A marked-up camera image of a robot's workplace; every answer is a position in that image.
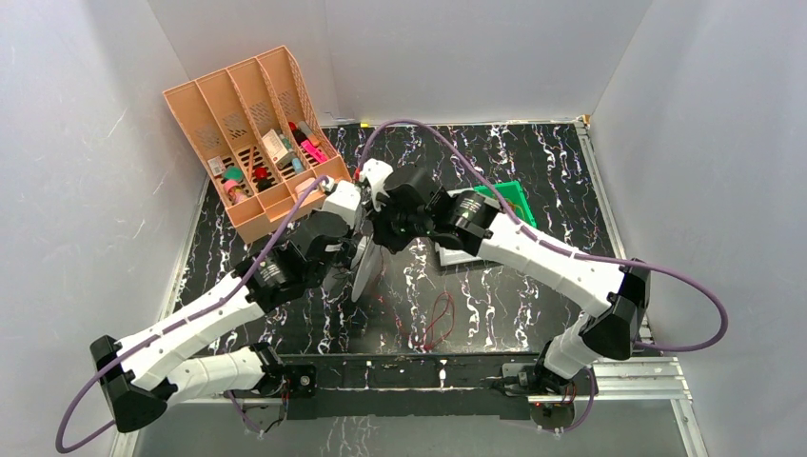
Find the white perforated filament spool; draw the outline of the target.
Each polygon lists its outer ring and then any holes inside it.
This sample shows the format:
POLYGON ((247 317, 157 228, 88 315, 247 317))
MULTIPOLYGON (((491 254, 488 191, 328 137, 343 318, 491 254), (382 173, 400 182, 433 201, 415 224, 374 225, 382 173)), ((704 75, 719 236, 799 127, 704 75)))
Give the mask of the white perforated filament spool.
POLYGON ((381 268, 382 248, 370 237, 343 244, 323 281, 325 291, 331 291, 341 282, 351 280, 350 300, 357 303, 371 282, 371 275, 381 268))

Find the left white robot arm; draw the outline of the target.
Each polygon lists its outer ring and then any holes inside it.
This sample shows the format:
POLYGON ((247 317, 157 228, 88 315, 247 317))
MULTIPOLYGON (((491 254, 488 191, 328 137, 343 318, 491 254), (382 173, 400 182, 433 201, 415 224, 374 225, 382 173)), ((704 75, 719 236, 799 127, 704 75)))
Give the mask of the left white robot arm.
POLYGON ((314 210, 291 234, 269 242, 168 318, 120 340, 105 335, 94 341, 90 352, 117 430, 139 430, 172 406, 214 393, 281 391, 291 374, 267 343, 196 354, 318 288, 339 263, 357 221, 355 210, 314 210))

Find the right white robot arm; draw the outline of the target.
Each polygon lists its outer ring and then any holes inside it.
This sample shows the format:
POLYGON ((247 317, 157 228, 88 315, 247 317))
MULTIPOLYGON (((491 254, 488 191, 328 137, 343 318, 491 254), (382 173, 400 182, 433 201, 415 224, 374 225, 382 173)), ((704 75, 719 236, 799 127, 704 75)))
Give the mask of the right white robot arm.
POLYGON ((576 303, 578 321, 542 350, 535 374, 549 394, 562 393, 584 367, 627 360, 647 305, 643 268, 586 260, 581 251, 536 232, 509 207, 473 189, 448 191, 423 169, 370 160, 359 173, 370 191, 367 217, 376 245, 395 253, 425 237, 532 277, 576 303))

